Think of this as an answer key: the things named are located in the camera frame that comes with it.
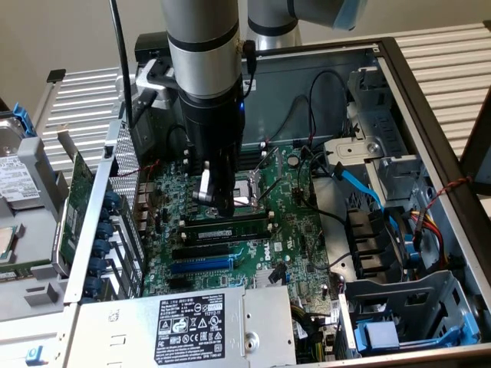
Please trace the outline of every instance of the silver cylinder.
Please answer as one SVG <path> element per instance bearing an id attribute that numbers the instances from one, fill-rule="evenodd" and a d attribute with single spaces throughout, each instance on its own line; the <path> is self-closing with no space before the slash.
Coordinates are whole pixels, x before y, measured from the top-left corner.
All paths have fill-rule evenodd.
<path id="1" fill-rule="evenodd" d="M 248 0 L 247 12 L 251 21 L 267 28 L 283 27 L 296 21 L 288 13 L 286 0 Z"/>
<path id="2" fill-rule="evenodd" d="M 213 98 L 228 91 L 242 72 L 239 36 L 237 31 L 222 47 L 204 52 L 182 50 L 170 42 L 179 86 L 198 98 Z"/>
<path id="3" fill-rule="evenodd" d="M 162 0 L 176 81 L 189 95 L 224 94 L 241 74 L 236 0 Z"/>
<path id="4" fill-rule="evenodd" d="M 280 36 L 264 36 L 255 33 L 251 28 L 247 31 L 247 39 L 255 42 L 256 50 L 272 50 L 275 48 L 292 48 L 302 46 L 300 28 L 296 26 L 288 33 Z"/>
<path id="5" fill-rule="evenodd" d="M 169 34 L 200 43 L 225 35 L 239 21 L 237 0 L 162 0 Z"/>

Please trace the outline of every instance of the pcie slot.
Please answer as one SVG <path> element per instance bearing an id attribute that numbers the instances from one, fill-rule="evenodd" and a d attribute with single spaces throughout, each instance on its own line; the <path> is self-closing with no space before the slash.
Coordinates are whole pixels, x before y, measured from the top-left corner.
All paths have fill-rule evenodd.
<path id="1" fill-rule="evenodd" d="M 173 274 L 185 274 L 187 272 L 200 272 L 200 271 L 210 271 L 210 270 L 221 270 L 228 268 L 233 269 L 233 258 L 220 257 L 220 258 L 210 258 L 199 261 L 189 261 L 173 263 L 170 265 L 170 271 Z"/>
<path id="2" fill-rule="evenodd" d="M 187 258 L 218 257 L 223 255 L 229 255 L 229 246 L 227 244 L 172 250 L 172 258 L 177 260 Z"/>

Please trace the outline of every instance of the robotic arm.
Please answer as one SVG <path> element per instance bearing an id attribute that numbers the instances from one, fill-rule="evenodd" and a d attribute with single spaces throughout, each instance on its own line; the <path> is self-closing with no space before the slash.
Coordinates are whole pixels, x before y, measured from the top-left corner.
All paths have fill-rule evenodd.
<path id="1" fill-rule="evenodd" d="M 354 23 L 353 15 L 356 18 L 363 4 L 364 0 L 249 0 L 249 27 L 258 37 L 281 37 L 296 28 L 300 18 L 332 27 L 344 14 Z M 162 5 L 188 137 L 203 158 L 203 175 L 193 198 L 231 216 L 245 124 L 237 1 L 162 0 Z"/>
<path id="2" fill-rule="evenodd" d="M 204 161 L 193 198 L 231 216 L 245 123 L 237 1 L 162 4 L 187 133 Z"/>

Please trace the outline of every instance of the blue clip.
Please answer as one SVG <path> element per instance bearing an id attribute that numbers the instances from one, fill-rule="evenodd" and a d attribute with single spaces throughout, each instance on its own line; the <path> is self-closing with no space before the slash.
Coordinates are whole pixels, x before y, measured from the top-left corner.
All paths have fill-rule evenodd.
<path id="1" fill-rule="evenodd" d="M 463 315 L 463 320 L 460 345 L 474 345 L 475 343 L 479 343 L 481 335 L 479 328 L 477 327 L 476 318 L 474 318 L 472 313 L 465 313 Z"/>
<path id="2" fill-rule="evenodd" d="M 12 110 L 12 113 L 21 121 L 22 127 L 24 128 L 27 136 L 36 136 L 34 125 L 32 125 L 31 118 L 24 107 L 20 107 L 17 102 L 14 106 L 14 110 Z"/>
<path id="3" fill-rule="evenodd" d="M 42 366 L 44 362 L 41 360 L 41 353 L 43 351 L 43 346 L 33 347 L 28 350 L 25 356 L 26 366 Z"/>
<path id="4" fill-rule="evenodd" d="M 406 234 L 404 236 L 404 246 L 407 254 L 409 255 L 409 263 L 411 265 L 417 265 L 421 260 L 421 256 L 414 248 L 413 236 L 411 234 Z"/>

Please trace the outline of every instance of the red cable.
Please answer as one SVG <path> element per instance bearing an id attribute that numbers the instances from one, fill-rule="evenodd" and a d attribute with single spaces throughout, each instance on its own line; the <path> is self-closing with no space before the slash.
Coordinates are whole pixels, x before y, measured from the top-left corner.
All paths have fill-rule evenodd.
<path id="1" fill-rule="evenodd" d="M 148 170 L 148 169 L 152 169 L 153 166 L 158 165 L 159 163 L 160 163 L 160 160 L 158 159 L 153 165 L 147 165 L 147 166 L 144 166 L 144 167 L 140 167 L 139 169 L 133 170 L 132 172 L 126 172 L 124 174 L 120 174 L 117 177 L 118 178 L 123 178 L 125 176 L 130 176 L 130 175 L 132 175 L 134 173 L 139 173 L 139 172 L 142 172 L 142 171 L 145 171 L 145 170 Z"/>
<path id="2" fill-rule="evenodd" d="M 440 189 L 438 192 L 437 192 L 437 195 L 435 195 L 435 198 L 432 199 L 432 201 L 430 203 L 428 203 L 427 207 L 426 207 L 426 211 L 428 209 L 431 208 L 432 205 L 435 204 L 435 202 L 437 201 L 438 197 L 440 197 L 443 193 L 445 192 L 449 192 L 451 189 L 453 188 L 456 188 L 457 186 L 460 186 L 466 182 L 472 182 L 473 181 L 473 178 L 470 177 L 470 176 L 467 176 L 466 178 L 460 178 L 460 179 L 457 179 L 453 182 L 449 182 L 445 187 L 443 187 L 442 189 Z"/>
<path id="3" fill-rule="evenodd" d="M 418 220 L 418 217 L 416 215 L 412 215 L 411 218 L 413 219 L 414 222 L 417 222 Z M 436 228 L 431 222 L 428 221 L 423 222 L 423 228 L 430 230 L 437 237 L 438 244 L 439 244 L 440 266 L 443 267 L 445 265 L 445 245 L 443 243 L 443 236 L 441 231 L 438 228 Z"/>

